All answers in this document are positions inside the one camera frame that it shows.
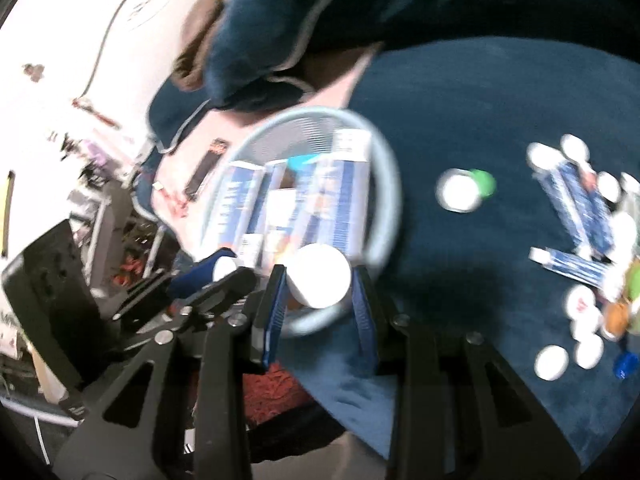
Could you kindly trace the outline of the white round jar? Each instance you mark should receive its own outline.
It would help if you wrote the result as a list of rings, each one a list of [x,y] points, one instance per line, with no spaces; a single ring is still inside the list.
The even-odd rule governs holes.
[[[352,268],[335,247],[314,243],[293,250],[284,260],[293,298],[314,310],[340,304],[352,286]]]

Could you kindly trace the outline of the light blue mesh basket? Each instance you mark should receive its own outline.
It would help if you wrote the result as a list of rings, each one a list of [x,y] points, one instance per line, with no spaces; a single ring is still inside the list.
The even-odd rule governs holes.
[[[349,312],[352,269],[380,274],[400,206],[396,158],[374,125],[350,110],[293,107],[221,159],[198,255],[229,248],[262,276],[286,266],[302,307],[286,315],[281,335],[306,336]]]

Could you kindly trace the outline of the clear round lid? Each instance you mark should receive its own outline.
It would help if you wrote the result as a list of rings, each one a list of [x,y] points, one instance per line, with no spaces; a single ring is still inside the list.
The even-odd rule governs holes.
[[[452,168],[438,179],[435,188],[436,200],[442,208],[467,214],[482,202],[480,188],[468,170]]]

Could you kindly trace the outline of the green bottle cap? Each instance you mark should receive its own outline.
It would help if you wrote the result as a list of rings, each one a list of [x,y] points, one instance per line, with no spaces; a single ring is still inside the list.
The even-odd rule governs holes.
[[[471,176],[478,188],[480,196],[488,198],[495,193],[497,183],[495,178],[488,171],[472,169]]]

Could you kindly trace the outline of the white chess piece disc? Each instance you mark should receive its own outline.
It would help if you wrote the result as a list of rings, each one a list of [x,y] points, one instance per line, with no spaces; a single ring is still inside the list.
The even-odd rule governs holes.
[[[564,312],[571,320],[577,320],[596,306],[596,295],[586,285],[575,285],[565,295]]]

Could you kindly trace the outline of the blue ointment tube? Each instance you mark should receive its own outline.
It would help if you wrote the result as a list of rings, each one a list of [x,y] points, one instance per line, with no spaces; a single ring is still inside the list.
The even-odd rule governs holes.
[[[580,258],[590,260],[592,249],[589,236],[559,168],[535,169],[534,175],[572,240],[574,253]]]
[[[560,173],[573,197],[592,252],[606,257],[614,248],[608,206],[597,187],[597,176],[588,162],[578,165],[564,160]]]
[[[612,266],[605,263],[555,249],[532,247],[528,258],[548,271],[592,287],[600,287],[612,270]]]

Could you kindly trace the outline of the white round cap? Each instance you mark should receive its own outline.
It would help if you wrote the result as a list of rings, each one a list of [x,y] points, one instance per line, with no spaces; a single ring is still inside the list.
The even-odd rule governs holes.
[[[589,162],[590,151],[585,142],[571,133],[565,133],[560,140],[561,151],[564,156],[575,164]]]
[[[550,171],[564,160],[563,154],[549,145],[534,142],[526,148],[528,166],[535,171]]]

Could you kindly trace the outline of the dark blue fleece blanket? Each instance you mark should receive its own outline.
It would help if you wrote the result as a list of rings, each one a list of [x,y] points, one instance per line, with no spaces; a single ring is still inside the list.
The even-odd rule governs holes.
[[[168,154],[211,110],[262,112],[311,96],[318,84],[305,66],[325,55],[506,36],[636,60],[638,27],[639,0],[196,0],[148,122]]]

